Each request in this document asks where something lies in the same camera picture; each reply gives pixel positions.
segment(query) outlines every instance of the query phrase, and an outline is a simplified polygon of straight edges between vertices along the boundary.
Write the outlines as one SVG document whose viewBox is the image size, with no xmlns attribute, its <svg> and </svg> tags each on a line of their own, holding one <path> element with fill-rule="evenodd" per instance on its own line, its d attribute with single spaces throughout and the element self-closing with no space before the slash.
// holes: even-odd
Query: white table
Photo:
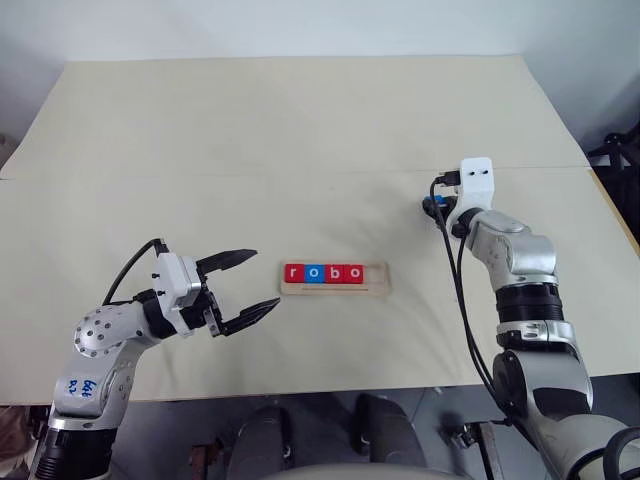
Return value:
<svg viewBox="0 0 640 480">
<path fill-rule="evenodd" d="M 592 375 L 640 370 L 640 264 L 519 57 L 73 63 L 0 172 L 0 404 L 46 403 L 71 333 L 149 238 L 203 257 L 227 318 L 278 295 L 284 258 L 384 260 L 386 298 L 285 297 L 226 339 L 143 356 L 134 400 L 478 383 L 439 232 L 420 209 L 465 156 L 494 206 L 551 238 Z M 148 288 L 152 258 L 120 295 Z M 465 263 L 486 357 L 495 300 Z"/>
</svg>

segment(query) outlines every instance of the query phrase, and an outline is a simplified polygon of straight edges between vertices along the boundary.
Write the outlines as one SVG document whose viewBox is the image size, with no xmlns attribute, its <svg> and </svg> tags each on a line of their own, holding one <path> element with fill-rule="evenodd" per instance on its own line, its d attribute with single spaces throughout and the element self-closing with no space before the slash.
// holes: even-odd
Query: gray floor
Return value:
<svg viewBox="0 0 640 480">
<path fill-rule="evenodd" d="M 595 413 L 628 425 L 640 424 L 640 376 L 593 379 Z M 287 409 L 293 426 L 296 465 L 362 462 L 349 446 L 349 422 L 361 392 L 236 397 L 186 402 L 132 403 L 114 447 L 115 480 L 191 478 L 192 445 L 220 437 L 232 445 L 243 421 L 256 409 L 277 404 Z M 450 449 L 439 435 L 443 421 L 501 419 L 481 386 L 417 388 L 370 392 L 397 402 L 412 419 L 430 468 L 484 479 L 477 447 Z M 495 427 L 506 479 L 544 479 L 538 454 L 513 429 Z M 209 479 L 222 479 L 221 467 Z"/>
</svg>

